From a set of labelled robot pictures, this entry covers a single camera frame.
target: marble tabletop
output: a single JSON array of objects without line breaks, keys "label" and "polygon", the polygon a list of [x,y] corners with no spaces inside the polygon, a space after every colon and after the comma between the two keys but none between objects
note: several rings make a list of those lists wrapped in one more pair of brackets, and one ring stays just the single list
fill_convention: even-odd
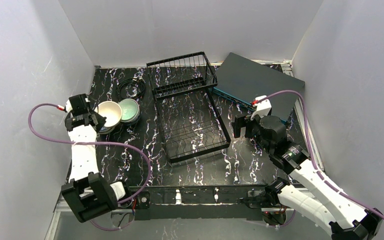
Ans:
[{"label": "marble tabletop", "polygon": [[[279,64],[268,67],[282,71]],[[151,161],[152,176],[149,186],[264,185],[276,177],[287,177],[270,162],[268,155],[252,139],[243,136],[233,138],[231,122],[235,115],[246,114],[248,110],[213,93],[217,110],[231,137],[229,148],[171,166],[162,147],[162,134],[157,126],[157,109],[145,67],[97,69],[90,96],[98,102],[118,102],[117,84],[133,77],[143,78],[147,86],[143,98],[137,100],[141,109],[140,121],[135,126],[118,126],[110,134],[101,134],[99,140],[130,144],[141,149]],[[288,137],[306,148],[295,110],[292,110],[289,120],[292,124],[287,131]],[[147,164],[138,153],[130,149],[98,146],[96,158],[98,169],[109,182],[123,179],[129,186],[139,186],[146,179]]]}]

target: black wire rack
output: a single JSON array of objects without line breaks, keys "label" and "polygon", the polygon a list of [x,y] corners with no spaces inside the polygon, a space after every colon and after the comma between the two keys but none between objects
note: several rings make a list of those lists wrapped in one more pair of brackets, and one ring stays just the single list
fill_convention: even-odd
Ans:
[{"label": "black wire rack", "polygon": [[156,106],[171,163],[229,147],[231,138],[208,89],[160,99]]},{"label": "black wire rack", "polygon": [[146,64],[157,100],[217,86],[217,77],[203,51]]}]

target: white wall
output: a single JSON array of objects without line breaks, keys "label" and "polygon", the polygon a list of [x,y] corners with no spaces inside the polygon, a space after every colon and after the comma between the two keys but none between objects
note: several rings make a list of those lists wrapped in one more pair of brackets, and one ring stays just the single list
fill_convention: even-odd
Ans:
[{"label": "white wall", "polygon": [[322,0],[59,0],[87,54],[103,67],[205,51],[292,59]]},{"label": "white wall", "polygon": [[384,213],[384,1],[325,0],[293,69],[327,174]]},{"label": "white wall", "polygon": [[[93,74],[57,0],[0,1],[0,240],[45,237],[70,164],[69,146],[30,132],[30,109],[89,92]],[[33,117],[40,133],[68,138],[62,112]]]}]

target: robotic arm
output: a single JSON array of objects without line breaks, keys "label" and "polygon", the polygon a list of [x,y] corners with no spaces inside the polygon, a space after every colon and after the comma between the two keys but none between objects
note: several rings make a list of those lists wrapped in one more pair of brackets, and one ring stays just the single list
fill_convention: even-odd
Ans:
[{"label": "robotic arm", "polygon": [[[68,99],[64,108],[68,112],[65,127],[72,142],[96,141],[106,118],[92,107],[86,94]],[[61,194],[81,223],[115,210],[118,200],[131,195],[122,181],[109,184],[103,179],[98,171],[94,145],[73,144],[71,152],[69,182],[61,187]]]},{"label": "robotic arm", "polygon": [[377,234],[382,219],[333,191],[324,181],[340,188],[323,172],[324,180],[321,180],[307,151],[287,139],[286,130],[290,123],[284,124],[279,117],[271,115],[269,100],[257,103],[254,107],[256,110],[253,114],[235,117],[232,122],[234,137],[240,137],[241,128],[245,127],[245,137],[254,138],[274,165],[305,186],[318,201],[282,178],[276,179],[257,196],[252,194],[253,199],[272,206],[281,204],[295,209],[322,227],[333,240],[371,240]]}]

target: coiled black cable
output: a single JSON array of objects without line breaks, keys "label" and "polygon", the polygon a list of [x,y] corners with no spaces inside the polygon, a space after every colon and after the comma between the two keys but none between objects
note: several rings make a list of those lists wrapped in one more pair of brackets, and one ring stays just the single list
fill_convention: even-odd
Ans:
[{"label": "coiled black cable", "polygon": [[[136,95],[129,96],[128,88],[136,86]],[[124,100],[124,99],[140,99],[144,96],[145,90],[147,89],[147,86],[145,85],[145,81],[141,78],[129,78],[126,80],[123,80],[117,85],[117,97],[118,100]]]}]

